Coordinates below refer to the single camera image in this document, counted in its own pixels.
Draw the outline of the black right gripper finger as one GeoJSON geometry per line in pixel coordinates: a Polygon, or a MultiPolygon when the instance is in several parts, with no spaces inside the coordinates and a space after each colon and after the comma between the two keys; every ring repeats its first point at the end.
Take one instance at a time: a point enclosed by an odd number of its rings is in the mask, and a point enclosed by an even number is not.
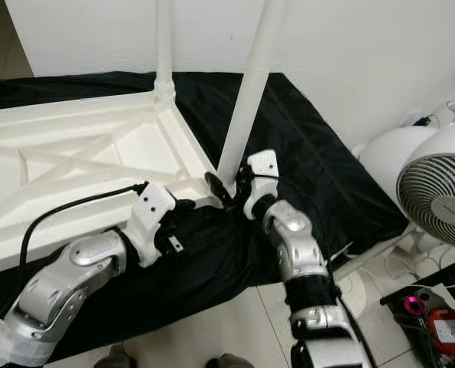
{"type": "Polygon", "coordinates": [[[210,192],[218,200],[220,204],[229,203],[229,192],[227,188],[223,185],[223,182],[220,181],[216,174],[213,172],[205,172],[205,180],[209,186],[210,192]]]}

